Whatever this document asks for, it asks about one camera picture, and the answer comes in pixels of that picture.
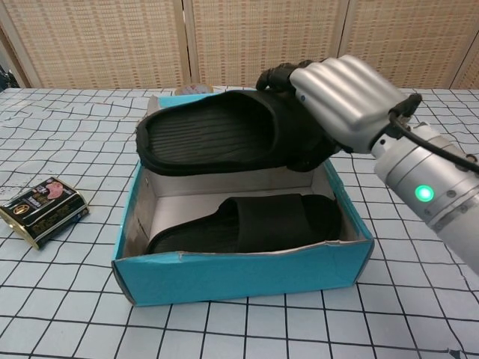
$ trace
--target black cable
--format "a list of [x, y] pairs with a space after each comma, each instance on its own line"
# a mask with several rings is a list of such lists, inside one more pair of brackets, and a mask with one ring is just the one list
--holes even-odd
[[397, 113], [395, 112], [390, 112], [389, 113], [389, 121], [392, 123], [395, 129], [397, 129], [401, 134], [408, 138], [410, 141], [414, 142], [420, 147], [423, 147], [424, 149], [430, 151], [431, 153], [434, 153], [435, 155], [442, 157], [443, 159], [447, 159], [448, 161], [453, 162], [455, 165], [458, 165], [462, 168], [465, 168], [467, 170], [470, 170], [476, 174], [479, 174], [479, 166], [477, 166], [475, 163], [470, 162], [468, 159], [464, 159], [463, 157], [459, 157], [454, 155], [453, 153], [450, 153], [446, 150], [443, 150], [442, 148], [437, 147], [434, 144], [431, 144], [430, 142], [427, 142], [423, 138], [417, 136], [416, 134], [410, 132], [407, 128], [403, 126], [403, 124], [399, 121]]

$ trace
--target robotic hand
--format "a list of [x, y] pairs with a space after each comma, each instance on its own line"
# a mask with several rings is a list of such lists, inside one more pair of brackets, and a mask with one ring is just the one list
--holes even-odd
[[282, 64], [258, 79], [258, 90], [268, 86], [295, 92], [340, 148], [372, 153], [376, 175], [479, 274], [477, 159], [427, 123], [408, 126], [421, 95], [406, 97], [350, 55]]

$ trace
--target black slide sandal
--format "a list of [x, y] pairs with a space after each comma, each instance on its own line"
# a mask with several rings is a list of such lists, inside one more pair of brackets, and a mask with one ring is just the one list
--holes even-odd
[[340, 231], [338, 205], [318, 194], [230, 197], [212, 215], [158, 233], [146, 254], [282, 251], [336, 240]]
[[164, 108], [138, 125], [143, 166], [165, 176], [288, 166], [311, 171], [335, 151], [290, 93], [233, 90]]

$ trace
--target black strap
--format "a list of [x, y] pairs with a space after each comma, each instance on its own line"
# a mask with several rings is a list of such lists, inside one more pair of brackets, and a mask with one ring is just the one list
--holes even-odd
[[237, 252], [282, 251], [318, 242], [306, 219], [301, 198], [300, 194], [286, 194], [226, 200], [221, 207], [236, 205], [238, 211]]

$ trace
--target can label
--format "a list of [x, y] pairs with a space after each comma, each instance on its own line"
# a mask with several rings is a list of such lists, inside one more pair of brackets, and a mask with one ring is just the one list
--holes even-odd
[[83, 196], [54, 177], [0, 206], [4, 220], [36, 248], [86, 214]]

